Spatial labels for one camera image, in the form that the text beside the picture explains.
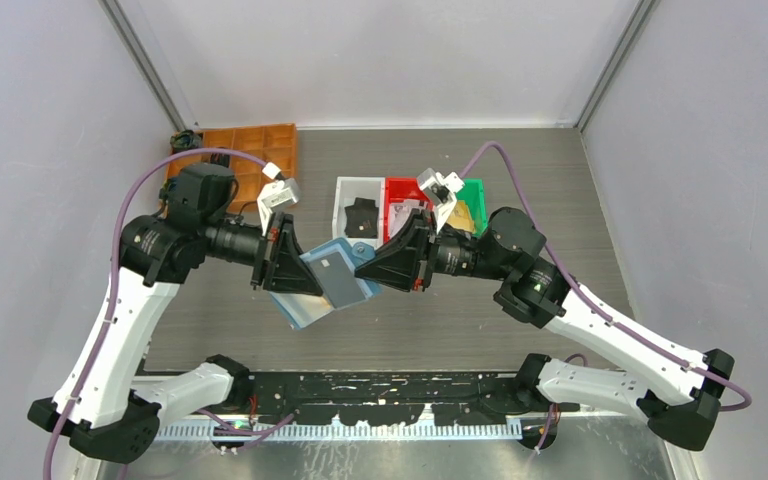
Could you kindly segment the gold card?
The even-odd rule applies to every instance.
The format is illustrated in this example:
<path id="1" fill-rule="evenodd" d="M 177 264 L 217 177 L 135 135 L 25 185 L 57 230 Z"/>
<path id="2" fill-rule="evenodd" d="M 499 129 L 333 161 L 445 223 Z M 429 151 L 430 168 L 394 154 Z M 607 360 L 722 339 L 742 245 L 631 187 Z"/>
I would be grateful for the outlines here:
<path id="1" fill-rule="evenodd" d="M 299 322 L 316 321 L 334 310 L 333 305 L 325 296 L 299 294 L 293 296 L 293 301 L 296 310 L 294 316 Z"/>

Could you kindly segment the blue leather card holder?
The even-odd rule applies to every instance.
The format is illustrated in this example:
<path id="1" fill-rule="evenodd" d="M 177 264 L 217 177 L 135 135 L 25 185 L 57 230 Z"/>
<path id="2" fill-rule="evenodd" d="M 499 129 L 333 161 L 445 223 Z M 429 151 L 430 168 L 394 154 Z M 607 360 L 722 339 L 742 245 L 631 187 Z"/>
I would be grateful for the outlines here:
<path id="1" fill-rule="evenodd" d="M 342 237 L 332 239 L 301 255 L 322 287 L 322 295 L 269 295 L 293 329 L 304 329 L 335 311 L 364 303 L 381 293 L 377 283 L 355 277 L 356 268 L 374 257 L 372 244 Z"/>

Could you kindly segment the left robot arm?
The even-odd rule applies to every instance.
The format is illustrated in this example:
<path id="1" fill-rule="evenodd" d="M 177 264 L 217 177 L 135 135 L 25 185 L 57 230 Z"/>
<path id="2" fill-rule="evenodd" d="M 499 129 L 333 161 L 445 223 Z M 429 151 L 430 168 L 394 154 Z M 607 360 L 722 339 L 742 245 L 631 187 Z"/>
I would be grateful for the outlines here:
<path id="1" fill-rule="evenodd" d="M 254 398 L 247 367 L 224 355 L 160 385 L 139 390 L 133 378 L 160 317 L 189 273 L 207 258 L 248 266 L 254 287 L 319 296 L 302 261 L 287 209 L 297 182 L 273 164 L 257 199 L 259 225 L 229 214 L 239 183 L 227 167 L 194 163 L 167 182 L 161 208 L 120 223 L 108 292 L 70 377 L 51 397 L 34 401 L 29 420 L 87 457 L 128 464 L 161 429 L 206 407 L 237 413 Z"/>

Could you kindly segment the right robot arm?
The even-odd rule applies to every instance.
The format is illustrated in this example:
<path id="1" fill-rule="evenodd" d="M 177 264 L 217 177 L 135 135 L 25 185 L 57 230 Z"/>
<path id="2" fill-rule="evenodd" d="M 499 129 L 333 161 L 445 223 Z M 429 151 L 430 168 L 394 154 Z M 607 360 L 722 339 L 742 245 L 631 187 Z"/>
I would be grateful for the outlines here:
<path id="1" fill-rule="evenodd" d="M 732 356 L 685 348 L 637 324 L 545 259 L 545 244 L 531 217 L 516 208 L 493 212 L 478 236 L 437 227 L 429 212 L 415 210 L 355 274 L 405 292 L 427 288 L 437 274 L 496 281 L 493 299 L 505 314 L 612 363 L 594 369 L 529 354 L 513 382 L 522 407 L 592 406 L 640 420 L 676 447 L 703 450 L 723 410 Z"/>

